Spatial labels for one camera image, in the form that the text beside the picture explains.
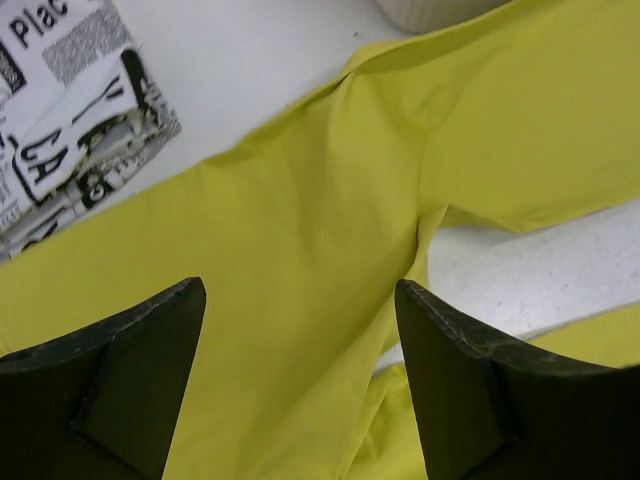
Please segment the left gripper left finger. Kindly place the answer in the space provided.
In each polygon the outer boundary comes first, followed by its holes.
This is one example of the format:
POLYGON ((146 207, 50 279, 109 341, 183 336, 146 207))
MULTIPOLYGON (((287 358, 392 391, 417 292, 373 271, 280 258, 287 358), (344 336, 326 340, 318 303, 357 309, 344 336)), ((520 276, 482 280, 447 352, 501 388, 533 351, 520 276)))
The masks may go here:
POLYGON ((198 277, 1 358, 4 479, 160 479, 206 307, 198 277))

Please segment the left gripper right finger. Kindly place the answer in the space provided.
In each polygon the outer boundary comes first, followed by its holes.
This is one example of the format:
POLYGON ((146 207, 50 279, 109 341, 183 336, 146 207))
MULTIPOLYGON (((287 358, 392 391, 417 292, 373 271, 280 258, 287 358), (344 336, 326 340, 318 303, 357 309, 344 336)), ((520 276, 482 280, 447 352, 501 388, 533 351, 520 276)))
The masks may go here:
POLYGON ((431 479, 635 479, 639 369, 539 348, 411 280, 399 337, 431 479))

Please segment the yellow-green trousers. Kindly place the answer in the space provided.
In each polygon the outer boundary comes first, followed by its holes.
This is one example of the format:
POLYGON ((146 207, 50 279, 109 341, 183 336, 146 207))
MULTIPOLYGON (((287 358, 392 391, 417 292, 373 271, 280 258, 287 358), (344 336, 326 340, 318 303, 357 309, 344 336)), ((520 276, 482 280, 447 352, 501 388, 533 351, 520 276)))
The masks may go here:
POLYGON ((514 1, 367 47, 231 150, 1 269, 12 353, 200 277, 169 479, 422 479, 393 291, 442 226, 639 195, 639 5, 514 1))

